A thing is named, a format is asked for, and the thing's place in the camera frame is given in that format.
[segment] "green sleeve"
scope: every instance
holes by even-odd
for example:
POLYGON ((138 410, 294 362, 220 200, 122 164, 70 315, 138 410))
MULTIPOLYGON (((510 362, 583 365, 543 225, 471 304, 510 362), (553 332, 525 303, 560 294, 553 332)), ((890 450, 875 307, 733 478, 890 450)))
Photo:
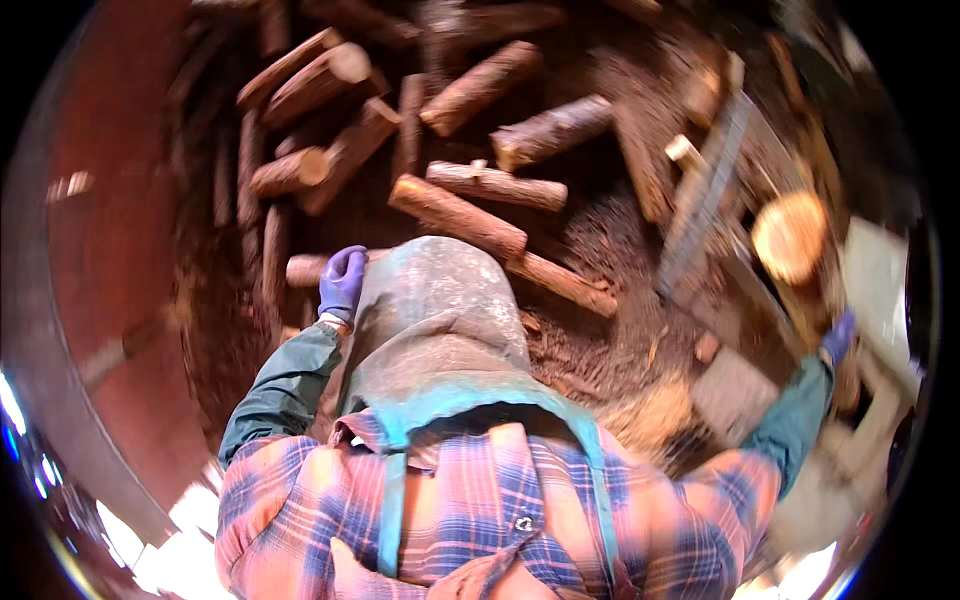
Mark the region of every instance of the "green sleeve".
POLYGON ((833 370, 816 355, 807 356, 740 446, 766 455, 780 468, 777 500, 790 492, 806 455, 816 444, 832 394, 833 370))
POLYGON ((302 435, 317 416, 317 400, 341 361, 340 336, 315 323, 276 349, 227 422, 217 458, 226 470, 240 446, 281 434, 302 435))

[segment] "tree bark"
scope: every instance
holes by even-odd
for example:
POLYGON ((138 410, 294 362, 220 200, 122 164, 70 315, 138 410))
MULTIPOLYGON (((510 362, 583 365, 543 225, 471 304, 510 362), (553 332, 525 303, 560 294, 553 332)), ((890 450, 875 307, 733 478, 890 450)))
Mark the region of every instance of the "tree bark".
POLYGON ((273 204, 263 229, 263 300, 279 311, 283 308, 287 259, 290 256, 290 227, 293 207, 273 204))
POLYGON ((319 55, 276 91, 263 115, 275 130, 322 106, 334 96, 366 80, 370 59, 360 46, 346 42, 319 55))
POLYGON ((407 75, 400 84, 400 127, 394 150, 392 181, 407 173, 420 173, 420 109, 425 100, 426 76, 422 73, 407 75))
POLYGON ((506 269, 602 317, 609 319, 616 314, 614 297, 596 289, 581 276, 536 254, 525 252, 521 257, 511 258, 507 260, 506 269))
POLYGON ((272 198, 317 185, 328 172, 324 149, 304 148, 257 169, 250 187, 257 198, 272 198))
POLYGON ((376 149, 396 131, 400 117, 379 98, 370 98, 326 151, 329 172, 323 181, 300 192, 303 212, 316 216, 337 197, 376 149))
POLYGON ((420 29, 410 21, 387 14, 364 0, 318 0, 304 2, 300 9, 307 16, 350 29, 396 52, 406 50, 420 37, 420 29))
POLYGON ((449 137, 482 108, 534 74, 543 64, 537 46, 514 41, 483 60, 420 112, 420 119, 440 137, 449 137))
POLYGON ((520 229, 412 175, 400 176, 387 204, 498 258, 520 257, 527 244, 520 229))
POLYGON ((237 106, 247 109, 259 107, 294 73, 330 48, 342 43, 344 43, 344 39, 332 27, 327 27, 318 34, 309 37, 304 43, 265 68, 248 84, 244 85, 240 93, 237 94, 237 106))
POLYGON ((592 94, 490 134, 504 171, 539 162, 599 135, 613 123, 613 106, 592 94))
POLYGON ((248 229, 263 219, 263 208, 250 188, 253 173, 263 163, 263 129, 259 113, 248 110, 240 122, 240 144, 237 158, 237 225, 248 229))
POLYGON ((642 115, 631 110, 630 105, 617 102, 613 105, 613 122, 620 152, 627 164, 643 218, 655 225, 668 224, 673 217, 673 209, 660 188, 657 172, 647 150, 647 128, 642 115))
POLYGON ((566 186, 562 183, 521 180, 496 169, 434 160, 427 166, 426 180, 454 194, 523 204, 550 212, 560 212, 566 205, 566 186))

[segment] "firewood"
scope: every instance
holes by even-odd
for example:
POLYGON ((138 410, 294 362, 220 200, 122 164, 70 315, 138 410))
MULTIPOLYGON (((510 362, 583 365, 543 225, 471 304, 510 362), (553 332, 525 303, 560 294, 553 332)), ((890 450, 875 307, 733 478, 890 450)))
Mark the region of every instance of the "firewood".
POLYGON ((657 0, 603 0, 615 11, 623 12, 641 25, 649 25, 660 15, 663 7, 657 0))
POLYGON ((534 74, 543 64, 537 46, 514 41, 483 60, 431 100, 420 119, 440 137, 449 137, 482 108, 534 74))
POLYGON ((303 14, 350 29, 361 36, 401 51, 416 43, 420 29, 405 19, 387 14, 365 0, 306 0, 303 14))
POLYGON ((240 93, 237 94, 237 106, 240 108, 260 106, 283 82, 301 70, 307 63, 342 43, 344 43, 344 39, 332 27, 327 27, 318 34, 309 37, 304 43, 265 68, 248 84, 244 85, 240 93))
POLYGON ((690 74, 684 93, 686 117, 694 125, 709 129, 720 106, 720 77, 716 71, 701 67, 690 74))
POLYGON ((404 173, 420 173, 420 109, 425 100, 426 76, 407 75, 400 83, 400 128, 394 150, 393 182, 404 173))
POLYGON ((263 229, 263 300, 277 310, 283 308, 292 219, 290 205, 273 204, 267 211, 267 223, 263 229))
POLYGON ((666 225, 673 216, 673 210, 663 194, 647 150, 648 127, 643 122, 643 115, 636 112, 632 104, 617 101, 613 104, 613 122, 643 218, 648 223, 666 225))
POLYGON ((596 289, 583 277, 536 254, 525 252, 523 256, 511 258, 507 260, 505 268, 602 317, 609 319, 616 314, 614 297, 596 289))
POLYGON ((259 0, 260 56, 276 57, 293 45, 287 0, 259 0))
POLYGON ((599 135, 613 123, 613 106, 592 94, 490 134, 504 171, 539 162, 599 135))
POLYGON ((370 76, 370 59, 360 46, 346 42, 319 55, 276 91, 263 115, 275 130, 370 76))
POLYGON ((768 205, 756 218, 756 255, 774 279, 804 283, 813 275, 827 235, 827 214, 820 199, 798 193, 768 205))
POLYGON ((497 258, 520 257, 527 244, 527 234, 520 229, 412 175, 400 176, 387 204, 497 258))
POLYGON ((233 160, 231 135, 232 127, 221 123, 217 130, 217 141, 213 157, 213 226, 224 228, 233 220, 233 198, 231 187, 233 179, 233 160))
POLYGON ((259 113, 248 110, 240 122, 237 158, 237 225, 248 229, 263 219, 263 208, 250 188, 253 173, 263 164, 263 128, 259 113))
POLYGON ((521 180, 496 169, 434 160, 427 166, 426 180, 454 194, 523 204, 551 212, 560 212, 566 205, 566 186, 562 183, 521 180))
POLYGON ((268 162, 253 173, 250 187, 257 198, 272 198, 317 185, 329 172, 323 148, 304 148, 268 162))
POLYGON ((329 171, 324 180, 297 195, 297 203, 303 212, 312 216, 323 212, 363 163, 396 131, 399 123, 399 115, 382 100, 367 100, 350 125, 326 150, 329 171))

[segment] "hand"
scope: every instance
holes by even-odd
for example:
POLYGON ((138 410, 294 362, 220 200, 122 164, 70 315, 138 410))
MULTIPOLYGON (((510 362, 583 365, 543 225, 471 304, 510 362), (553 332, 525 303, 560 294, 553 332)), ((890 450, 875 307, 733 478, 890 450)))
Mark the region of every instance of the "hand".
POLYGON ((836 366, 847 355, 847 350, 850 349, 850 343, 853 340, 855 325, 856 320, 853 317, 853 310, 847 307, 847 310, 843 311, 843 314, 833 322, 833 328, 820 341, 820 350, 829 356, 831 366, 836 366))
POLYGON ((367 249, 363 246, 349 246, 330 256, 320 275, 318 316, 330 313, 353 328, 365 266, 367 249))

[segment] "shirt button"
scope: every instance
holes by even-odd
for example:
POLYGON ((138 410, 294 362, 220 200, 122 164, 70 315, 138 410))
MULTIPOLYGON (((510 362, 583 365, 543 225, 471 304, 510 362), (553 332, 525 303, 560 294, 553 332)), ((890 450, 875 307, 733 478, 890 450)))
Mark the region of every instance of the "shirt button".
POLYGON ((533 531, 534 520, 528 516, 518 516, 514 521, 514 529, 517 531, 533 531))

